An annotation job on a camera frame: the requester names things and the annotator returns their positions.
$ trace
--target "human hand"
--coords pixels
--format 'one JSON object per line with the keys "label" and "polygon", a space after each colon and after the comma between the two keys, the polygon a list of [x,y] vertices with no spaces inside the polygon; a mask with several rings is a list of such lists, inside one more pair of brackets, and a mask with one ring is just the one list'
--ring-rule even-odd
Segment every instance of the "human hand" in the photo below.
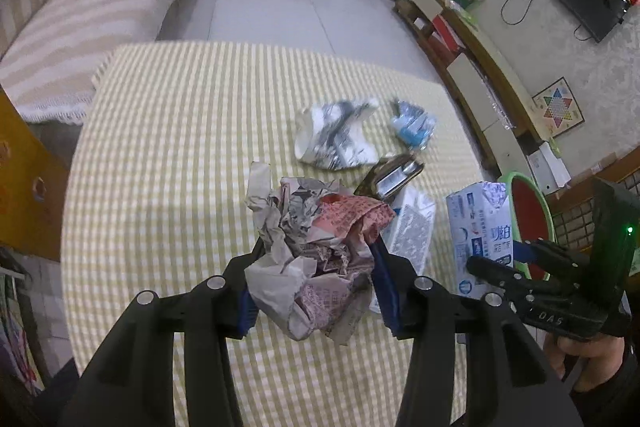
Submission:
{"label": "human hand", "polygon": [[625,339],[598,333],[592,341],[582,343],[547,333],[543,350],[559,378],[564,377],[565,356],[589,359],[574,385],[574,391],[585,393],[610,380],[618,372],[625,354]]}

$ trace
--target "blue plastic wrapper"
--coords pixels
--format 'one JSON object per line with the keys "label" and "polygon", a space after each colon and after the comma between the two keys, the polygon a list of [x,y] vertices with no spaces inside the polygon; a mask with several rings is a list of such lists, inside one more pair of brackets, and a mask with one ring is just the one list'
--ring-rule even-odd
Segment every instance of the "blue plastic wrapper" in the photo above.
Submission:
{"label": "blue plastic wrapper", "polygon": [[391,126],[396,135],[411,150],[425,149],[438,120],[418,105],[404,100],[396,100],[395,104],[398,115],[391,119]]}

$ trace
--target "newspaper stack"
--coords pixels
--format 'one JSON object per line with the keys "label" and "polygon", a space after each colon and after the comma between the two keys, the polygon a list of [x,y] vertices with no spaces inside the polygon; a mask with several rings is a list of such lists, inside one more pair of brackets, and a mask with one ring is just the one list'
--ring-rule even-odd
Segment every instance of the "newspaper stack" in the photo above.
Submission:
{"label": "newspaper stack", "polygon": [[258,308],[296,341],[322,330],[346,344],[371,300],[367,244],[395,213],[337,181],[282,178],[271,190],[261,163],[252,164],[246,204],[267,252],[244,272]]}

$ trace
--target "black sleeve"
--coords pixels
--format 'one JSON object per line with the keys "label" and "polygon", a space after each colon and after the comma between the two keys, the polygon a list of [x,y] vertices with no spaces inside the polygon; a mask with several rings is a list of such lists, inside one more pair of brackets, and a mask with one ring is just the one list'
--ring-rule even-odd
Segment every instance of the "black sleeve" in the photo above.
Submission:
{"label": "black sleeve", "polygon": [[611,380],[586,393],[571,393],[585,427],[640,425],[640,372],[635,349],[626,342],[620,369]]}

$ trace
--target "textured wallpaper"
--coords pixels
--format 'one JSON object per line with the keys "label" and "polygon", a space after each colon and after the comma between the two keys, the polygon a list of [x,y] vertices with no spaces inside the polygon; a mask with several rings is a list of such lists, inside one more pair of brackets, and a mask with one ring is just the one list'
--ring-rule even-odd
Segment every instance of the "textured wallpaper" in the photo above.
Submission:
{"label": "textured wallpaper", "polygon": [[[474,9],[492,38],[532,94],[564,76],[585,122],[558,137],[571,174],[579,174],[612,152],[640,142],[640,7],[600,44],[574,38],[579,22],[557,0],[534,0],[522,24],[500,18],[505,0],[486,0]],[[528,0],[513,0],[508,20],[522,16]],[[587,36],[578,30],[580,38]]]}

